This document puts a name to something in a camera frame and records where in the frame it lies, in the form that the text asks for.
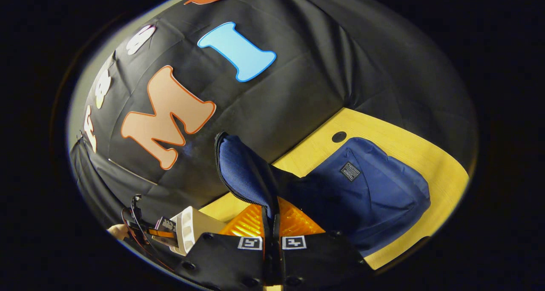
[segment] dark background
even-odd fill
[[[134,17],[164,1],[2,3],[4,75],[15,78],[4,82],[3,100],[8,290],[186,289],[103,232],[70,178],[58,138],[62,121],[49,138],[57,89],[78,49],[118,15]],[[540,106],[529,54],[543,46],[537,36],[543,0],[377,1],[452,60],[475,102],[481,141],[475,178],[452,219],[424,248],[360,289],[543,288],[537,258],[543,238],[534,214],[543,206],[532,204],[543,189],[533,180],[540,172],[534,136],[543,141],[543,129],[533,129]],[[64,118],[70,91],[60,94],[56,112]]]

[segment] cable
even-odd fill
[[[129,210],[129,208],[123,208],[121,210],[121,219],[123,219],[123,223],[125,224],[125,226],[127,227],[128,230],[130,230],[130,227],[127,225],[127,221],[125,220],[125,217],[123,215],[123,211],[124,210]],[[131,209],[130,209],[131,213],[134,213],[134,210],[132,209],[132,204],[131,204]],[[136,219],[136,216],[135,216],[135,221],[136,221],[136,224],[138,225],[138,227],[140,228],[140,231],[142,231],[142,227],[140,227],[140,224],[138,223],[138,220]],[[148,236],[146,236],[146,233],[144,233],[144,231],[142,231],[142,234],[144,235],[144,237],[146,237],[146,239],[148,240],[149,244],[152,245],[152,243],[150,242],[150,240],[148,239]],[[171,270],[172,272],[174,272],[174,270],[172,268],[170,268],[169,266],[167,266],[165,263],[163,263],[159,258],[157,258],[156,256],[154,256],[153,254],[151,254],[148,250],[146,250],[144,248],[144,246],[142,246],[142,244],[140,244],[140,241],[138,241],[138,239],[135,237],[135,241],[136,243],[138,243],[138,245],[140,245],[140,247],[142,248],[142,250],[144,250],[146,253],[148,253],[150,256],[152,256],[153,258],[155,258],[158,262],[160,262],[162,265],[164,265],[166,268],[168,268],[169,270]],[[153,247],[152,245],[152,248],[155,250],[155,252],[157,254],[159,254],[159,252]]]

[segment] fabric label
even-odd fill
[[[361,172],[356,169],[356,167],[350,162],[347,162],[344,165],[344,167],[341,169],[341,173],[343,173],[343,175],[346,176],[346,178],[348,178],[348,180],[350,181],[354,181],[354,179],[356,179],[356,177],[361,174]]]

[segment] yellow table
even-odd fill
[[[347,137],[334,143],[331,137],[339,131],[346,132]],[[376,270],[423,237],[433,235],[460,201],[469,177],[460,163],[436,145],[390,123],[346,108],[339,110],[273,165],[303,177],[355,136],[372,141],[388,156],[414,168],[428,181],[430,188],[431,206],[420,220],[391,244],[365,258]],[[229,193],[199,211],[228,222],[248,205]]]

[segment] human hand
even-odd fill
[[[108,228],[108,232],[119,241],[122,241],[125,237],[129,237],[129,229],[125,224],[114,225]]]

